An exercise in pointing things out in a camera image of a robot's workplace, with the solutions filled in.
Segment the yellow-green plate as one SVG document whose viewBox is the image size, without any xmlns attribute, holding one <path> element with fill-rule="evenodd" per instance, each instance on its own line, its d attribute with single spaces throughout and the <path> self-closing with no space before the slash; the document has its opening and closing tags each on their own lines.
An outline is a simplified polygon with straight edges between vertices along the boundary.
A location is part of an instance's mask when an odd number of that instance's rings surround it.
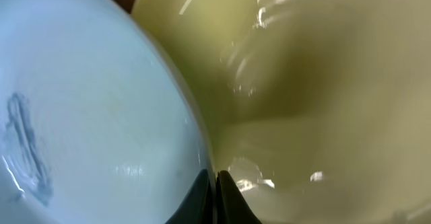
<svg viewBox="0 0 431 224">
<path fill-rule="evenodd" d="M 430 222 L 430 0 L 136 0 L 263 223 Z"/>
</svg>

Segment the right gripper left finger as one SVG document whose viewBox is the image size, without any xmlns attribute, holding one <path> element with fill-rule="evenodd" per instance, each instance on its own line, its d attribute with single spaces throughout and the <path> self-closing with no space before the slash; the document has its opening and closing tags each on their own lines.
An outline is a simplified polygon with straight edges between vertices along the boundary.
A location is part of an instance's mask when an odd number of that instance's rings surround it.
<svg viewBox="0 0 431 224">
<path fill-rule="evenodd" d="M 212 224 L 213 193 L 207 170 L 201 170 L 166 224 Z"/>
</svg>

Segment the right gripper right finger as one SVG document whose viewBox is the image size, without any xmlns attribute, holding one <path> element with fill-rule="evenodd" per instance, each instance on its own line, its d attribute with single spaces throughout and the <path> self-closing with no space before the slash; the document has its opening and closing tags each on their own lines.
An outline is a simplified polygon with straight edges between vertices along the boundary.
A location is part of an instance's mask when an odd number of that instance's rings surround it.
<svg viewBox="0 0 431 224">
<path fill-rule="evenodd" d="M 216 181 L 218 224 L 262 224 L 254 215 L 228 171 L 218 172 Z"/>
</svg>

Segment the light blue plate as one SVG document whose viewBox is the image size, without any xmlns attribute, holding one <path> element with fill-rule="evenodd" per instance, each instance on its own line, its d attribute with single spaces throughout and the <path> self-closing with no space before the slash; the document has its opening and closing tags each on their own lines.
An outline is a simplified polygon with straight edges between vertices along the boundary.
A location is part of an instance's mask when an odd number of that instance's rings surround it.
<svg viewBox="0 0 431 224">
<path fill-rule="evenodd" d="M 1 0 L 1 222 L 166 223 L 207 138 L 113 0 Z"/>
</svg>

